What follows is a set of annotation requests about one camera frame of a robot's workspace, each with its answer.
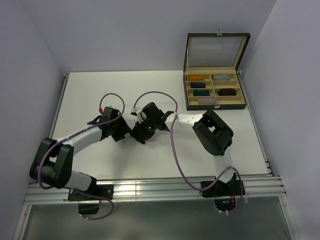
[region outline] box lid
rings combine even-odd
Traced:
[[[237,71],[249,33],[188,33],[184,72]]]

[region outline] storage box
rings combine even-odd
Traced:
[[[249,39],[249,33],[189,33],[187,35],[183,67],[187,110],[245,108],[247,104],[242,86],[239,84],[237,70]],[[232,95],[219,95],[221,89],[234,90],[228,91]],[[195,90],[200,90],[196,91],[196,95],[203,93],[204,96],[194,96]]]

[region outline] tabletop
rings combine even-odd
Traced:
[[[59,106],[53,138],[83,129],[87,122],[99,115],[99,101],[106,93],[117,93],[124,99],[123,117],[133,128],[137,121],[137,117],[130,115],[133,104],[148,91],[173,96],[179,105],[178,113],[204,113],[186,111],[183,71],[72,72]],[[144,96],[137,107],[142,108],[149,102],[155,102],[163,112],[175,109],[170,98],[155,93]],[[107,96],[102,102],[102,108],[105,106],[122,109],[116,96]],[[268,174],[248,108],[215,112],[234,132],[231,145],[233,166],[241,175]],[[217,175],[213,156],[203,148],[195,133],[176,130],[174,143],[186,176]],[[181,177],[173,157],[170,134],[165,131],[157,131],[146,144],[130,136],[118,142],[109,137],[75,155],[72,169],[101,180]]]

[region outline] wall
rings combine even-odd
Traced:
[[[0,1],[0,239],[12,239],[29,167],[48,135],[63,75],[18,0]]]
[[[96,72],[182,70],[190,32],[250,32],[250,49],[276,0],[21,2],[65,72]]]
[[[278,0],[244,68],[272,170],[302,239],[319,239],[320,1]]]

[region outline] gray cloth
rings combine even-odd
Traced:
[[[217,100],[214,97],[199,97],[198,104],[217,104]]]
[[[224,74],[224,75],[214,75],[213,76],[214,81],[230,81],[230,76]]]

